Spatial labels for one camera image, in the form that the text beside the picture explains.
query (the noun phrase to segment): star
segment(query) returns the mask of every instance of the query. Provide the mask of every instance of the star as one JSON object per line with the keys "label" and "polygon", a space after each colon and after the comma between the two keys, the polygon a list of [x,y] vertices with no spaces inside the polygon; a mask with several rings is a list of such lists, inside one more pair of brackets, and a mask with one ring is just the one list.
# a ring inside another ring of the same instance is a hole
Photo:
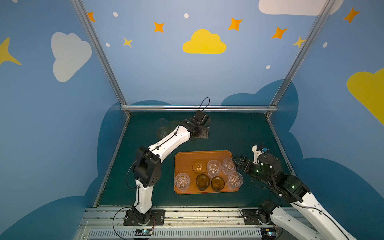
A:
{"label": "star", "polygon": [[283,36],[283,33],[287,30],[288,28],[286,29],[280,29],[280,28],[277,28],[276,29],[276,33],[275,35],[272,37],[272,38],[280,38]]}
{"label": "star", "polygon": [[349,12],[349,14],[343,19],[343,20],[348,20],[349,23],[352,22],[352,19],[359,14],[360,12],[356,12],[353,8]]}
{"label": "star", "polygon": [[243,21],[243,20],[242,19],[236,20],[236,19],[232,18],[232,23],[229,26],[228,30],[235,29],[236,31],[238,31],[239,30],[239,24],[241,23],[241,21]]}
{"label": "star", "polygon": [[161,24],[155,23],[155,31],[160,31],[163,33],[163,25],[164,23],[161,23]]}
{"label": "star", "polygon": [[301,47],[301,44],[302,44],[304,41],[305,41],[305,39],[304,39],[304,40],[301,40],[301,37],[299,37],[299,40],[298,40],[295,44],[293,44],[292,46],[297,45],[297,46],[300,48],[300,47]]}
{"label": "star", "polygon": [[10,61],[21,65],[14,57],[8,52],[9,38],[6,38],[2,44],[0,44],[0,65],[5,61]]}
{"label": "star", "polygon": [[125,38],[124,38],[124,40],[125,40],[125,43],[123,44],[123,46],[124,46],[124,45],[129,45],[129,46],[132,48],[132,46],[131,46],[131,42],[132,42],[132,40],[131,40],[131,41],[128,41],[128,40],[126,40]]}
{"label": "star", "polygon": [[95,19],[93,18],[93,12],[88,13],[89,20],[96,22]]}

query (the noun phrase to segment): dark green mat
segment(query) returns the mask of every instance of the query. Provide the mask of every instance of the dark green mat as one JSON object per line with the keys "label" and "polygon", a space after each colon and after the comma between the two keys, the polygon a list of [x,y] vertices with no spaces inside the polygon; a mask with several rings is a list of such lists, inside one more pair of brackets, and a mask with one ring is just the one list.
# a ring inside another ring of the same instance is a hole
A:
{"label": "dark green mat", "polygon": [[[136,190],[126,186],[126,172],[134,161],[136,150],[141,145],[149,146],[159,141],[155,122],[159,118],[168,121],[189,119],[194,113],[180,112],[136,112],[129,121],[117,157],[111,169],[99,205],[132,205]],[[260,189],[251,183],[251,177],[242,174],[244,184],[237,192],[178,195],[174,192],[175,155],[178,152],[228,150],[234,157],[247,156],[253,159],[252,146],[264,143],[281,160],[284,171],[288,167],[277,142],[262,113],[208,113],[212,121],[209,138],[188,141],[167,156],[161,165],[162,176],[153,189],[154,206],[218,206],[218,207],[257,207],[269,198],[269,190]],[[129,184],[134,187],[133,174],[129,173]],[[278,203],[277,197],[270,194]]]}

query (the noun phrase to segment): orange tray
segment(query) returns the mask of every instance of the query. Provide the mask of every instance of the orange tray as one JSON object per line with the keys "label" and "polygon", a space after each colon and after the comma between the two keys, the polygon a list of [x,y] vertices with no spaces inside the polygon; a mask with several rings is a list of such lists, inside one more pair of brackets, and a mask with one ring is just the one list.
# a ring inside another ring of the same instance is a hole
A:
{"label": "orange tray", "polygon": [[[196,177],[198,176],[197,173],[195,173],[192,169],[192,165],[195,161],[201,160],[205,162],[205,164],[208,164],[210,160],[217,160],[221,164],[223,163],[223,160],[227,157],[232,158],[232,153],[227,150],[223,151],[202,151],[202,152],[179,152],[175,156],[175,176],[179,173],[186,173],[189,175],[191,183],[189,184],[189,187],[185,191],[181,191],[178,189],[175,185],[173,185],[173,188],[177,194],[199,194],[199,193],[220,193],[220,192],[236,192],[239,188],[235,190],[231,190],[225,185],[225,187],[219,191],[215,192],[211,185],[204,191],[200,191],[197,188],[196,185]],[[222,177],[225,182],[227,182],[228,176],[225,175],[223,172],[220,172],[218,176]]]}

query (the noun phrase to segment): yellow cloud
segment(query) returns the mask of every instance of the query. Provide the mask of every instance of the yellow cloud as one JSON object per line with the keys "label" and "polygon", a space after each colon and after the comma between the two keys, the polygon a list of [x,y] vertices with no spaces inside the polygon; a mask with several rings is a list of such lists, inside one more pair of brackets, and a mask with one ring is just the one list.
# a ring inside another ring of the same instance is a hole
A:
{"label": "yellow cloud", "polygon": [[353,74],[347,88],[384,125],[384,68]]}
{"label": "yellow cloud", "polygon": [[220,41],[219,35],[210,33],[206,29],[197,30],[191,40],[184,43],[183,51],[186,53],[220,54],[227,46]]}

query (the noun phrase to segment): metal frame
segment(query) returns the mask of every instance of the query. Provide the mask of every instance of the metal frame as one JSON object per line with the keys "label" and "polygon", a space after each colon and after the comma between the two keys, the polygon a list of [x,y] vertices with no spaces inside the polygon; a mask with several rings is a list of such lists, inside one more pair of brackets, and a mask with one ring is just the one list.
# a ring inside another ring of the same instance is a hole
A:
{"label": "metal frame", "polygon": [[283,155],[283,158],[284,158],[284,160],[285,160],[285,163],[286,163],[287,166],[288,166],[289,172],[291,173],[291,175],[296,176],[296,173],[295,173],[295,171],[293,170],[293,167],[292,167],[291,163],[289,162],[288,156],[287,156],[287,154],[286,154],[285,151],[284,151],[283,145],[282,145],[281,142],[280,142],[279,136],[277,136],[277,133],[276,133],[276,131],[275,131],[275,128],[273,127],[273,125],[272,125],[272,123],[271,123],[271,120],[270,120],[269,118],[267,118],[267,121],[268,121],[269,127],[270,127],[271,130],[272,130],[273,135],[275,136],[275,139],[276,139],[276,141],[277,141],[277,145],[278,145],[279,148],[280,148],[280,152],[281,152],[281,154]]}
{"label": "metal frame", "polygon": [[[299,53],[297,54],[291,68],[289,69],[287,75],[285,76],[283,82],[281,83],[277,93],[272,99],[271,106],[277,106],[287,87],[291,83],[293,77],[295,76],[297,70],[299,69],[301,63],[303,62],[305,56],[308,54],[312,44],[319,35],[321,29],[323,28],[325,22],[329,17],[331,8],[336,0],[327,0],[324,4],[322,10],[320,11],[319,16],[316,18],[310,32],[307,35],[306,41],[304,42],[303,47],[300,48]],[[267,118],[271,116],[272,112],[269,111],[266,113]]]}
{"label": "metal frame", "polygon": [[[123,111],[196,111],[199,106],[181,106],[181,105],[123,105]],[[215,112],[265,112],[277,111],[277,106],[207,106],[205,111]]]}
{"label": "metal frame", "polygon": [[[120,208],[86,209],[74,240],[119,239],[113,231],[112,219]],[[143,227],[123,225],[125,212],[129,208],[127,207],[116,214],[114,227],[124,238],[132,239],[133,231]],[[154,210],[156,209],[165,209],[166,211],[164,226],[155,226],[154,235],[151,236],[151,238],[157,239],[257,239],[260,237],[261,227],[274,227],[274,225],[245,225],[240,214],[240,210],[244,207],[154,207]],[[304,225],[313,228],[296,209],[292,207],[283,209]]]}
{"label": "metal frame", "polygon": [[89,20],[89,17],[83,2],[81,0],[71,0],[71,2],[73,4],[73,7],[76,10],[77,15],[80,18],[81,23],[84,26],[85,32],[87,33],[89,39],[91,40],[93,48],[100,59],[101,65],[103,66],[104,71],[107,74],[109,81],[111,82],[112,88],[115,91],[116,96],[120,101],[120,104],[126,105],[127,102],[125,101],[125,98],[121,91],[119,83],[117,82],[117,79],[112,71],[112,68],[109,65],[108,59],[103,51],[103,48],[101,47],[99,38],[97,37],[96,32],[92,26],[92,23]]}
{"label": "metal frame", "polygon": [[117,156],[118,151],[119,151],[119,149],[120,149],[121,141],[122,141],[122,138],[124,137],[125,131],[126,131],[126,129],[127,129],[129,119],[130,119],[130,117],[127,116],[127,120],[126,120],[125,123],[124,123],[124,127],[123,127],[123,129],[122,129],[122,131],[121,131],[121,134],[120,134],[120,137],[119,137],[118,144],[116,145],[115,151],[113,152],[113,156],[112,156],[111,162],[109,163],[107,172],[106,172],[105,175],[104,175],[103,182],[102,182],[101,185],[100,185],[99,192],[98,192],[98,194],[97,194],[97,196],[96,196],[96,198],[95,198],[95,202],[93,203],[93,207],[97,207],[97,206],[99,205],[100,198],[101,198],[101,194],[102,194],[103,191],[104,191],[105,184],[107,183],[109,174],[111,173],[111,169],[112,169],[113,163],[115,162],[116,156]]}

